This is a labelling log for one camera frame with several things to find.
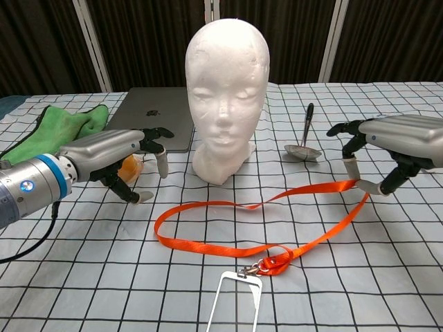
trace silver laptop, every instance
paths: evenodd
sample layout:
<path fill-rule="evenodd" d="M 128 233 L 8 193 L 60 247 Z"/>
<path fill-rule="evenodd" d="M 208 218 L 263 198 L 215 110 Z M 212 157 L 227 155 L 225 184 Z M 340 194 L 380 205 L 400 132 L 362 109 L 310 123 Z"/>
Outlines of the silver laptop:
<path fill-rule="evenodd" d="M 173 138 L 155 140 L 168 152 L 189 151 L 194 122 L 186 87 L 130 89 L 105 130 L 155 127 L 164 127 L 174 133 Z"/>

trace green cloth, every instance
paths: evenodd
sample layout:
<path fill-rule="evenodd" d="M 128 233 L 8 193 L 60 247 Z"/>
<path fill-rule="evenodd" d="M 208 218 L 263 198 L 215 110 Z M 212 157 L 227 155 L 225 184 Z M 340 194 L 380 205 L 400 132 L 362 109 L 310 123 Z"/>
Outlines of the green cloth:
<path fill-rule="evenodd" d="M 108 115 L 105 105 L 98 105 L 90 111 L 77 114 L 48 106 L 38 117 L 34 131 L 1 153 L 0 160 L 9 160 L 15 165 L 39 154 L 54 154 L 62 145 L 102 131 Z"/>

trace table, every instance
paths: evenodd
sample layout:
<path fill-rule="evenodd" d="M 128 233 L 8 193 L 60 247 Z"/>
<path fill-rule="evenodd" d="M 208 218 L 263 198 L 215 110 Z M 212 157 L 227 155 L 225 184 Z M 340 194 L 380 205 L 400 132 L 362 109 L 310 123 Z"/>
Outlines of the table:
<path fill-rule="evenodd" d="M 0 122 L 0 150 L 32 130 L 49 104 L 75 113 L 106 104 L 111 114 L 125 93 L 41 95 L 28 98 Z M 323 150 L 318 163 L 299 162 L 284 145 L 300 143 L 305 108 L 314 119 L 307 145 Z M 199 145 L 170 154 L 161 179 L 144 156 L 137 188 L 155 197 L 134 206 L 100 183 L 80 183 L 60 206 L 48 239 L 32 254 L 0 266 L 2 331 L 205 331 L 219 277 L 260 257 L 232 259 L 163 247 L 156 217 L 179 203 L 224 199 L 258 203 L 310 183 L 347 179 L 341 147 L 349 135 L 325 133 L 343 121 L 399 113 L 443 115 L 443 83 L 269 84 L 251 158 L 222 186 L 192 170 Z M 358 152 L 362 177 L 380 181 L 395 166 L 387 152 Z M 257 331 L 439 331 L 443 327 L 443 175 L 421 172 L 395 194 L 372 196 L 342 233 L 295 260 L 275 277 L 262 277 Z M 241 208 L 190 210 L 171 218 L 162 234 L 246 248 L 282 243 L 292 248 L 330 229 L 363 196 L 308 194 L 251 212 Z M 35 243 L 50 223 L 50 208 L 0 230 L 2 257 Z M 250 331 L 243 293 L 227 292 L 214 331 Z"/>

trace orange strap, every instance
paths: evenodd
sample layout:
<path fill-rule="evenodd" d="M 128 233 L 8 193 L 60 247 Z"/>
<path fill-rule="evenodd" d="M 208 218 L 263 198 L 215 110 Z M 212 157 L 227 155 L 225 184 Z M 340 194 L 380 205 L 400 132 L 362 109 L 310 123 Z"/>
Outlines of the orange strap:
<path fill-rule="evenodd" d="M 289 264 L 291 263 L 292 259 L 295 259 L 296 257 L 301 256 L 308 250 L 311 250 L 314 246 L 319 244 L 320 242 L 323 242 L 330 237 L 333 237 L 334 235 L 338 234 L 343 228 L 345 228 L 359 213 L 360 209 L 363 207 L 364 203 L 369 197 L 369 194 L 365 194 L 361 202 L 342 220 L 340 223 L 335 225 L 332 229 L 327 231 L 324 235 L 317 238 L 316 240 L 313 240 L 312 242 L 309 242 L 299 248 L 296 248 L 294 250 L 282 246 L 280 244 L 265 244 L 262 246 L 256 246 L 252 248 L 247 249 L 240 249 L 240 248 L 229 248 L 229 247 L 223 247 L 223 246 L 216 246 L 212 244 L 206 244 L 202 242 L 196 242 L 196 241 L 189 241 L 185 239 L 172 239 L 169 237 L 162 237 L 159 235 L 159 230 L 161 227 L 161 224 L 170 216 L 179 213 L 181 211 L 189 210 L 192 208 L 200 208 L 202 206 L 209 206 L 209 205 L 228 205 L 228 206 L 238 206 L 241 208 L 246 208 L 249 210 L 254 210 L 260 206 L 262 206 L 265 203 L 274 201 L 276 199 L 280 199 L 282 197 L 290 196 L 290 195 L 299 195 L 299 194 L 322 194 L 322 193 L 333 193 L 333 192 L 344 192 L 346 190 L 351 189 L 354 184 L 356 183 L 355 180 L 348 180 L 348 181 L 340 181 L 340 182 L 332 182 L 332 183 L 319 183 L 315 185 L 306 185 L 303 187 L 298 187 L 294 189 L 287 190 L 286 192 L 283 192 L 272 199 L 269 199 L 268 201 L 260 204 L 253 204 L 253 205 L 242 205 L 237 204 L 230 201 L 206 201 L 206 202 L 193 202 L 193 203 L 185 203 L 183 205 L 179 205 L 176 207 L 173 207 L 172 209 L 162 213 L 161 216 L 158 217 L 158 219 L 155 222 L 154 225 L 154 231 L 157 236 L 157 239 L 164 245 L 172 249 L 177 250 L 183 250 L 188 252 L 197 252 L 200 254 L 206 254 L 206 255 L 215 255 L 215 256 L 225 256 L 225 257 L 247 257 L 256 255 L 259 252 L 265 251 L 272 247 L 281 247 L 286 250 L 286 252 L 272 256 L 267 257 L 262 260 L 260 264 L 260 272 L 261 275 L 278 275 L 284 270 L 287 269 Z"/>

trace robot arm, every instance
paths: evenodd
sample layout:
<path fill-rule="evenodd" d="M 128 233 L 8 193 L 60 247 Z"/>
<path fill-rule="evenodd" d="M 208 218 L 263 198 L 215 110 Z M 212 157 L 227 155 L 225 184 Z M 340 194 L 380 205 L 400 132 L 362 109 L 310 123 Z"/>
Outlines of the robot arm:
<path fill-rule="evenodd" d="M 164 128 L 112 130 L 96 133 L 62 146 L 56 155 L 44 154 L 12 166 L 0 162 L 0 229 L 71 193 L 76 182 L 101 181 L 128 203 L 150 199 L 151 192 L 133 192 L 118 177 L 124 159 L 137 151 L 153 153 L 162 178 L 168 160 L 154 142 L 174 134 Z"/>
<path fill-rule="evenodd" d="M 371 194 L 389 195 L 421 169 L 443 167 L 443 119 L 428 116 L 401 115 L 380 119 L 339 123 L 329 137 L 350 133 L 354 137 L 343 147 L 343 162 L 356 185 Z M 354 153 L 371 144 L 385 149 L 397 162 L 380 183 L 361 180 Z"/>

